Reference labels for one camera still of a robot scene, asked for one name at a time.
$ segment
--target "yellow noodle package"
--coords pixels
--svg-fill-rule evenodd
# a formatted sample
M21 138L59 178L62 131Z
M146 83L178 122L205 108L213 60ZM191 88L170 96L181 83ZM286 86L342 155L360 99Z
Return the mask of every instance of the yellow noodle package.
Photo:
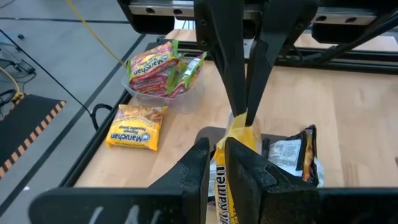
M246 127L247 115L248 113L246 112L234 118L232 114L230 114L226 135L217 143L214 159L216 161L215 199L218 223L239 223L226 176L226 139L228 137L233 137L256 153L261 152L261 133L258 122L255 120L252 126Z
M166 107L119 105L106 137L106 145L144 147L157 151Z

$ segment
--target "noodle package label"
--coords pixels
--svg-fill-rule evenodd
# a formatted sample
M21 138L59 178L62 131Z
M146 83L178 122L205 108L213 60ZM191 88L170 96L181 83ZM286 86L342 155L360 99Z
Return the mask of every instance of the noodle package label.
M218 223L239 223L232 193L229 188L226 176L226 163L225 163L225 141L228 137L233 137L239 142L243 143L248 148L256 153L261 152L261 133L259 130L258 122L255 120L254 124L246 127L247 113L241 114L235 118L232 114L229 115L229 123L227 133L223 139L217 143L214 159L216 161L216 181L215 181L215 200Z
M130 84L148 79L176 66L180 61L177 47L177 41L167 42L130 59L127 63Z
M324 170L317 159L317 129L310 125L304 130L270 145L266 158L286 172L317 187L323 186Z
M106 137L107 146L144 147L157 151L165 107L119 105Z

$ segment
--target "hazard stripe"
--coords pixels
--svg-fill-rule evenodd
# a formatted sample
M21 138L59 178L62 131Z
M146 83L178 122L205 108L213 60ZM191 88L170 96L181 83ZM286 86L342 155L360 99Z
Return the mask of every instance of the hazard stripe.
M14 104L17 105L24 98L21 96ZM54 117L61 111L61 109L66 105L65 101L55 105L55 108L50 111L50 113L40 122L38 126L31 132L31 134L24 140L24 142L18 147L18 149L11 154L11 158L8 159L4 164L0 164L0 179L2 179L6 172L14 165L18 159L25 153L27 148L37 139L37 137L42 134L44 129L49 125L49 123L54 119Z

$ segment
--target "yellow cable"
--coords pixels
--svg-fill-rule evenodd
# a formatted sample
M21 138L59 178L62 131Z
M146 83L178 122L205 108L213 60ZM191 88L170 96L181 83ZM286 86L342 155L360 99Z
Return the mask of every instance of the yellow cable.
M19 91L19 86L18 86L17 81L15 81L15 79L14 79L7 71L5 71L5 69L3 69L2 67L0 67L0 70L1 70L2 72L4 72L4 73L11 79L11 81L14 83L15 88L17 89L17 93L14 95L14 97L13 97L12 99L13 99L13 100L17 100L18 97L19 97L20 95L22 95L22 93Z
M77 11L76 7L72 4L72 2L70 0L66 0L67 3L69 4L70 8L72 9L72 11L76 14L76 16L79 18L79 20L81 20L81 22L83 23L83 25L91 32L91 34L93 34L93 36L95 37L95 39L98 40L98 42L117 60L119 61L119 63L121 65L124 66L124 68L127 68L126 64L122 62L122 60L120 60L114 53L112 53L112 51L104 44L104 42L102 42L102 40L95 34L95 32L90 28L90 26L87 24L87 22L84 20L84 18L80 15L80 13Z

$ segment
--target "black and orange striped mat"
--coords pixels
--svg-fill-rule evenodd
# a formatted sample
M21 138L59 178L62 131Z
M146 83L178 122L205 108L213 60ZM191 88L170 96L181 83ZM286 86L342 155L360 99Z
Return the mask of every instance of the black and orange striped mat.
M66 102L23 95L0 120L0 179L62 110Z

